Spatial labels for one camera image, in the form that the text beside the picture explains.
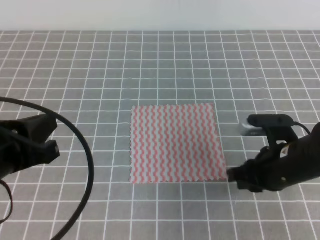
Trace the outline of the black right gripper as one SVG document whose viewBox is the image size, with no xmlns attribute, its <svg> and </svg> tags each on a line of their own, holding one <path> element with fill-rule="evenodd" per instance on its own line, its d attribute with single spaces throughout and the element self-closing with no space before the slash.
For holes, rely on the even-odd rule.
<svg viewBox="0 0 320 240">
<path fill-rule="evenodd" d="M 251 193 L 278 192 L 313 179 L 313 141 L 299 139 L 262 150 L 247 165 L 229 168 L 229 181 Z"/>
</svg>

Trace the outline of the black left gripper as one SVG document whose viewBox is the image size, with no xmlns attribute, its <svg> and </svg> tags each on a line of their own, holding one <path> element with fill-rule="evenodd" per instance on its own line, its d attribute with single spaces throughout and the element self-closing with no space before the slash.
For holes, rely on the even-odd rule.
<svg viewBox="0 0 320 240">
<path fill-rule="evenodd" d="M 25 169 L 50 164 L 60 156 L 60 149 L 50 135 L 57 120 L 41 114 L 0 122 L 0 174 L 10 175 Z"/>
</svg>

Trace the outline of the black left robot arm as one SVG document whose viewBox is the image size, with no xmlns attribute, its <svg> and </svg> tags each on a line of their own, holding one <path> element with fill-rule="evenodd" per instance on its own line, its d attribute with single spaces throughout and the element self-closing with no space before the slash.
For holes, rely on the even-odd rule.
<svg viewBox="0 0 320 240">
<path fill-rule="evenodd" d="M 58 127 L 47 114 L 0 122 L 0 178 L 50 164 L 60 156 L 58 144 L 49 137 Z"/>
</svg>

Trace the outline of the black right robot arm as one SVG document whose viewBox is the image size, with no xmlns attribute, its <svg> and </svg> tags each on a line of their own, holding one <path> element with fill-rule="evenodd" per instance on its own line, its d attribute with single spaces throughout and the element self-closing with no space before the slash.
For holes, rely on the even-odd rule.
<svg viewBox="0 0 320 240">
<path fill-rule="evenodd" d="M 229 182 L 252 193 L 279 192 L 320 177 L 320 125 L 291 143 L 266 146 L 254 159 L 227 170 Z"/>
</svg>

